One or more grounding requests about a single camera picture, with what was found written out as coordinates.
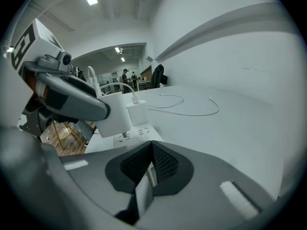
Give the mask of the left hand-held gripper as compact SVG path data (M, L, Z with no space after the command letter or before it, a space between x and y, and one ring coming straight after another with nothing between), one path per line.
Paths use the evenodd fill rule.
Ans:
M43 104L48 85L37 80L37 73L71 74L71 55L64 51L55 36L38 20L25 29L11 53L13 68L33 91L23 110L18 127L35 137L41 136L53 121L77 123L78 120L52 113Z

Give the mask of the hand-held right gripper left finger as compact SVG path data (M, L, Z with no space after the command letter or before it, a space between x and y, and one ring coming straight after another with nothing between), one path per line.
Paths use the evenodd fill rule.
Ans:
M112 216L132 210L143 217L153 205L153 186L147 173L152 162L151 141L61 157L60 161L78 188Z

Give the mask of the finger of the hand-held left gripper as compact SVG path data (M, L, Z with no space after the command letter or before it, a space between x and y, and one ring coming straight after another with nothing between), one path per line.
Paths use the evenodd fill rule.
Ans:
M96 97L95 90L83 80L68 74L36 73L35 77L49 87L43 105L53 113L85 121L108 118L110 106Z

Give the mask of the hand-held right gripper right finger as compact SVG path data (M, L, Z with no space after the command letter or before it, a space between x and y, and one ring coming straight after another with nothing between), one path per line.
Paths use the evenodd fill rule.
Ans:
M190 182L177 194L154 196L135 224L141 230L230 230L246 222L231 204L220 184L232 181L256 209L263 211L273 198L257 182L226 161L170 143L154 141L168 154L189 159L194 167Z

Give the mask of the large white charger adapter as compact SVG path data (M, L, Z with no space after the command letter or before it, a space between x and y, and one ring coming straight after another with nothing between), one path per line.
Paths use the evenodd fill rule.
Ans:
M102 138L112 137L130 131L131 124L121 92L104 95L98 98L109 106L105 119L95 123Z

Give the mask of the white power strip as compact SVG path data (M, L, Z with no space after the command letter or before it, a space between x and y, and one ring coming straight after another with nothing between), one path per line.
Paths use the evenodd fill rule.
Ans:
M115 148L125 148L130 150L146 141L163 141L157 131L150 123L143 123L132 126L125 135L117 134L112 137L102 138L96 131L87 146L85 153L105 151ZM136 186L136 203L139 216L142 217L153 200L153 187L156 185L156 177L153 175L153 165L151 164L139 184Z

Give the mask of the small white charger adapter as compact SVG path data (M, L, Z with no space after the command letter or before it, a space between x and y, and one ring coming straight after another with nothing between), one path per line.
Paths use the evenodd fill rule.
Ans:
M138 126L148 122L146 101L129 103L126 106L132 126Z

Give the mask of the white table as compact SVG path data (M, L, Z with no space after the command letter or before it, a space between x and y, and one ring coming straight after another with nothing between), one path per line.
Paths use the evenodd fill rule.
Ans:
M201 86L168 86L137 92L162 111L150 124L168 143L221 158L276 199L283 177L278 125L272 107L236 92Z

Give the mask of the brown wooden cabinet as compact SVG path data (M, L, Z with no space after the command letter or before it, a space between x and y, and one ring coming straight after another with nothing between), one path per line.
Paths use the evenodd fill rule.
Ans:
M152 66L149 66L141 73L141 80L138 82L139 90L147 90L152 88Z

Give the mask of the black office chair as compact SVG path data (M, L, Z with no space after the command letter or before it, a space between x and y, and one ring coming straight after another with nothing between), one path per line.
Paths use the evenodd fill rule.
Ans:
M160 85L167 85L168 77L164 74L164 66L162 64L158 65L151 78L152 88L159 88Z

